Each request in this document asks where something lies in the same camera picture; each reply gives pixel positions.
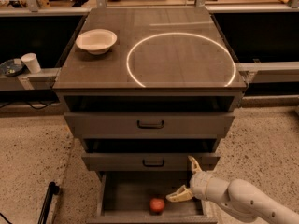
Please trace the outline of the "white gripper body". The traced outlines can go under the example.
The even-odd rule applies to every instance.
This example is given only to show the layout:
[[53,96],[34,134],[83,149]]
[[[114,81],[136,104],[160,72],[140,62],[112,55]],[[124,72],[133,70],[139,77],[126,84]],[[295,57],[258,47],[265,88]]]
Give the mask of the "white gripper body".
[[190,180],[192,195],[197,199],[213,203],[229,201],[228,186],[228,181],[214,177],[207,172],[198,172]]

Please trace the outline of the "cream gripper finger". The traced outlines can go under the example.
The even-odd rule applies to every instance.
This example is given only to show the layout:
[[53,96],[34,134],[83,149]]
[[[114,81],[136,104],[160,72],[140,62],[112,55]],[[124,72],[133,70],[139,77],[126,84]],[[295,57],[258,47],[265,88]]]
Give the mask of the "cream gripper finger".
[[168,194],[166,199],[171,203],[186,202],[193,198],[192,192],[185,185],[182,185],[175,192]]
[[202,172],[200,164],[198,163],[197,159],[194,156],[189,156],[188,159],[191,162],[191,171],[193,174]]

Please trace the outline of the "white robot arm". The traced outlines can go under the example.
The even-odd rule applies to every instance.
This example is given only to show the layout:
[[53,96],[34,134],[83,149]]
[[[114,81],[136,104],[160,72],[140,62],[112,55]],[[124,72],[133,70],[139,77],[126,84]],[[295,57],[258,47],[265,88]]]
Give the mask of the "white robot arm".
[[231,217],[250,223],[257,217],[268,224],[299,224],[299,215],[276,202],[254,185],[243,179],[231,182],[203,171],[195,157],[189,156],[192,177],[189,186],[178,188],[166,199],[172,203],[192,198],[215,203]]

